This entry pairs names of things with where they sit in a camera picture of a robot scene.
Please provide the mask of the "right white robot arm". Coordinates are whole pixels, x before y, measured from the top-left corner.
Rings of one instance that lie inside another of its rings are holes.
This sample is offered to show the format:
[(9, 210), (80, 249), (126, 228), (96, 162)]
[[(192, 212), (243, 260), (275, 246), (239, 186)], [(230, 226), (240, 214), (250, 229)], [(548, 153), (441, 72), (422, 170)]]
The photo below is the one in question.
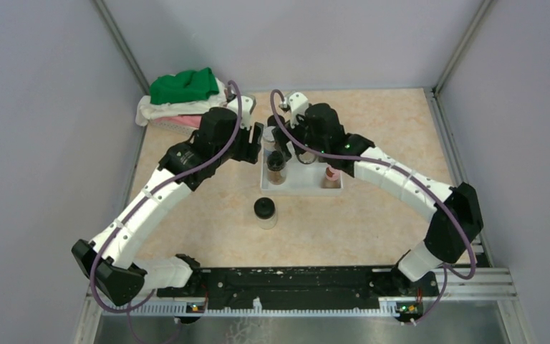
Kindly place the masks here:
[(298, 154), (313, 153), (334, 169), (389, 192), (419, 213), (428, 223), (424, 240), (395, 265), (391, 285), (400, 295), (411, 295), (430, 270), (454, 264), (483, 229), (476, 190), (462, 182), (451, 186), (397, 162), (371, 140), (346, 133), (334, 108), (326, 103), (284, 103), (290, 113), (286, 133)]

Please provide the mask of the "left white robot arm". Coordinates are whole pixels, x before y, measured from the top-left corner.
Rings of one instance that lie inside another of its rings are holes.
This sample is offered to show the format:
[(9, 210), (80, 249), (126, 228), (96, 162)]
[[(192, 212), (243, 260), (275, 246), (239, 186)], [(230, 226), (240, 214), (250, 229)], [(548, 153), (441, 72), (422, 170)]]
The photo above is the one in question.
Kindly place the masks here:
[(189, 256), (142, 264), (134, 258), (165, 216), (226, 161), (257, 162), (264, 127), (251, 117), (251, 110), (212, 107), (189, 139), (167, 149), (141, 192), (105, 230), (73, 245), (73, 257), (103, 310), (122, 313), (145, 291), (173, 287), (184, 296), (198, 292), (201, 277), (194, 271), (199, 263)]

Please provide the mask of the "black cap sesame jar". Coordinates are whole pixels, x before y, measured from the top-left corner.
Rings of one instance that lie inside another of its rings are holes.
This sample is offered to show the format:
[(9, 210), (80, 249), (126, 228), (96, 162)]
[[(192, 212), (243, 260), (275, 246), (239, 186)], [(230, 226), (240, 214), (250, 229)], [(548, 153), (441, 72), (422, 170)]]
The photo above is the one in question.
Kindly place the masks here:
[(274, 127), (278, 128), (281, 126), (285, 126), (285, 118), (282, 115), (270, 115), (267, 118), (267, 126), (268, 127)]

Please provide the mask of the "silver perforated lid shaker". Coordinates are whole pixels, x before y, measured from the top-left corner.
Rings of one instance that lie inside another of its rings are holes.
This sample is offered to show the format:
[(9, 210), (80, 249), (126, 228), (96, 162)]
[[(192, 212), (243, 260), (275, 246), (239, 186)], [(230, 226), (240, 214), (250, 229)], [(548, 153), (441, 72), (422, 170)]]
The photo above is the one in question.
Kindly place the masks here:
[(267, 126), (264, 128), (262, 134), (262, 148), (266, 156), (276, 151), (276, 140), (274, 137), (274, 126)]

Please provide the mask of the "white divided plastic tray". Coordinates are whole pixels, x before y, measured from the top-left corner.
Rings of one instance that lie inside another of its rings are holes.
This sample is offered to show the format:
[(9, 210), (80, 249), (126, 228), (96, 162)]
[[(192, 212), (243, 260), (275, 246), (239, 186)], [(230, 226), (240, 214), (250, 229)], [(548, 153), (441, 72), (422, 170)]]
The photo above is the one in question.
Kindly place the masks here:
[(296, 157), (286, 162), (286, 180), (281, 185), (271, 184), (267, 179), (266, 161), (268, 156), (261, 153), (261, 184), (260, 189), (266, 196), (339, 196), (344, 189), (343, 178), (341, 188), (322, 188), (325, 168), (324, 162), (316, 161), (311, 165), (303, 165)]

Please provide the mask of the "pink lid spice jar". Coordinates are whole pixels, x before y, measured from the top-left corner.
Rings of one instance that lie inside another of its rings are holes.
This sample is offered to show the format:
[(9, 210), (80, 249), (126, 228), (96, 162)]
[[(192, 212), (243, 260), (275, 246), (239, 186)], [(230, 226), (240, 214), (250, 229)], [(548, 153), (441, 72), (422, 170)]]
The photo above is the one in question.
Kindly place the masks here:
[(324, 178), (322, 179), (322, 188), (338, 189), (342, 185), (341, 171), (327, 166), (324, 172)]

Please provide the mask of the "black cap glass jar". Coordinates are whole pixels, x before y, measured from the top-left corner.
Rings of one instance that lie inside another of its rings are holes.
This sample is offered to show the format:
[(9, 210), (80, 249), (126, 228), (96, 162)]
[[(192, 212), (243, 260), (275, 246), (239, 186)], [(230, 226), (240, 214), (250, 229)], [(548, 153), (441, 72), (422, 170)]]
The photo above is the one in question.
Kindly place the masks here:
[(276, 204), (268, 197), (261, 197), (254, 203), (254, 214), (260, 228), (268, 230), (276, 226), (278, 217)]

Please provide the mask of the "black grinder top jar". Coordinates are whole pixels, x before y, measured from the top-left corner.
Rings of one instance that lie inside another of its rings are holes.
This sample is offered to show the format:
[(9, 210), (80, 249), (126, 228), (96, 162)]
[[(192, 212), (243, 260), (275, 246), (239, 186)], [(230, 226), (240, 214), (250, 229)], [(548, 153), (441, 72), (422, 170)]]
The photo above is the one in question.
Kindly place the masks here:
[(271, 184), (281, 185), (286, 180), (286, 161), (279, 151), (271, 153), (266, 161), (267, 179)]

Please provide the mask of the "clear lid glass jar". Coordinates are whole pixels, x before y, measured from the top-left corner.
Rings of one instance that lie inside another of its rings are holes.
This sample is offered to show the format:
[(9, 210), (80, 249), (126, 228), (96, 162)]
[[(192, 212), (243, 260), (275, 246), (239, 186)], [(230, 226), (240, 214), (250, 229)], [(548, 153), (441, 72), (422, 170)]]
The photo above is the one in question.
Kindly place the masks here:
[(295, 153), (296, 159), (300, 164), (311, 165), (318, 161), (318, 157), (311, 152), (306, 150), (299, 150)]

